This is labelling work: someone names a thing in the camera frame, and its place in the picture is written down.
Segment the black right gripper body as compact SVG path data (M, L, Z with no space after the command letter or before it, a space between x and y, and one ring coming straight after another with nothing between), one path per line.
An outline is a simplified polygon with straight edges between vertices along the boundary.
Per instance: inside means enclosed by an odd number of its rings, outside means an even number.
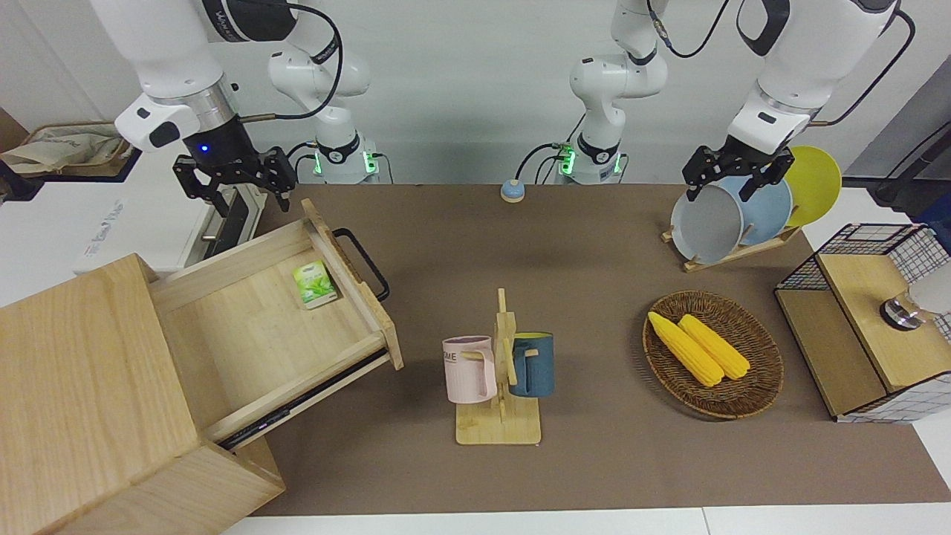
M193 150L189 156L196 160L199 166L196 174L203 184L207 184L211 178L217 178L221 185L251 184L258 186L258 155L244 155L224 163L212 162L212 155L209 152L201 152L201 150Z

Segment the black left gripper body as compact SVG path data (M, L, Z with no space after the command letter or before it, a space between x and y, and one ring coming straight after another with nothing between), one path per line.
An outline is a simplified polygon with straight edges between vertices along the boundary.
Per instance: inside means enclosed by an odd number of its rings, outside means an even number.
M713 150L710 176L759 176L774 159L775 155L750 148L746 143L724 143L722 148Z

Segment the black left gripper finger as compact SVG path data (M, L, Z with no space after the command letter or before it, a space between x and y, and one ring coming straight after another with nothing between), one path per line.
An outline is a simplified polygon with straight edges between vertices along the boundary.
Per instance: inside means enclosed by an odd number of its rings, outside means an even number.
M683 177L687 185L687 200L693 202L704 186L718 180L718 153L708 146L699 146L683 166Z
M794 161L791 149L781 149L770 163L748 163L746 167L750 178L740 189L741 200L747 202L759 189L767 185L778 185Z

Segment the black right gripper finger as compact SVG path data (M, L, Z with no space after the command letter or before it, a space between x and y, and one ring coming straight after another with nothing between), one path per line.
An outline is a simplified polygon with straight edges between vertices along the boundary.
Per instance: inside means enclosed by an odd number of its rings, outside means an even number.
M270 192L275 197L279 209L288 213L290 197L298 183L298 173L293 169L285 150L279 146L272 146L267 152L257 156L259 168L257 180L259 189Z
M211 178L207 184L201 183L196 174L199 166L194 158L186 155L177 156L172 170L188 198L201 199L214 207L219 216L228 216L228 203L220 192L220 180Z

